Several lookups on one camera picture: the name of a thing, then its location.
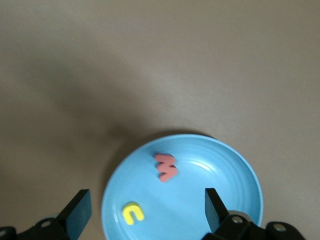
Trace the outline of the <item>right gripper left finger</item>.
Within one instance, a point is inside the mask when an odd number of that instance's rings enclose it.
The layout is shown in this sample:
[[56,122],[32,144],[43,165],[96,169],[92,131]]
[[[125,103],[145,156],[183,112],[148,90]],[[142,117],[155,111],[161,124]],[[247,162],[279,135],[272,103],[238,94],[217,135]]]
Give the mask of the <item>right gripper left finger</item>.
[[13,226],[0,228],[2,240],[77,240],[92,216],[91,192],[81,189],[56,216],[40,220],[17,233]]

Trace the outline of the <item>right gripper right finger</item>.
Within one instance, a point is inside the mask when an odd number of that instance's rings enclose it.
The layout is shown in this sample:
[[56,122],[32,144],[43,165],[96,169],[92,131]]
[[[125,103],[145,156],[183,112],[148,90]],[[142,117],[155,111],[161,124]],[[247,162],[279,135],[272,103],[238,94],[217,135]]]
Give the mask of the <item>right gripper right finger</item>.
[[211,230],[204,240],[303,240],[305,237],[286,222],[272,221],[265,228],[242,216],[230,214],[215,188],[205,189],[205,216]]

